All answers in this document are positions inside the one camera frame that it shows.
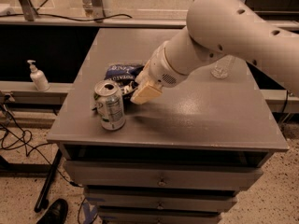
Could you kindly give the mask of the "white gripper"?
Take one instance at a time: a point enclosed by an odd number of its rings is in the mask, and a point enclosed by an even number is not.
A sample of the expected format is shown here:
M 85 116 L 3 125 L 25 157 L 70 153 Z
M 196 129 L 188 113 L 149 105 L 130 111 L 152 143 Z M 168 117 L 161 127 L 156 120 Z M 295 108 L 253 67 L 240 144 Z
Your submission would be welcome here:
M 131 102 L 143 105 L 162 94 L 161 87 L 173 88 L 188 76 L 177 72 L 166 59 L 163 42 L 152 54 L 144 69 L 135 78 L 137 89 L 131 97 Z

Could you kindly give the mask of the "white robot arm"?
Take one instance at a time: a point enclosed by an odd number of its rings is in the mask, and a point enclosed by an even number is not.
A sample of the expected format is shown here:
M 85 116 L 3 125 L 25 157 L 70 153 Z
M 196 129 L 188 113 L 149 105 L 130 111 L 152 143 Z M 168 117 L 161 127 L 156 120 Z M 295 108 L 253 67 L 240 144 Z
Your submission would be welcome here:
M 255 65 L 299 94 L 299 34 L 263 20 L 240 0 L 194 0 L 186 26 L 153 52 L 135 79 L 131 101 L 144 104 L 225 55 Z

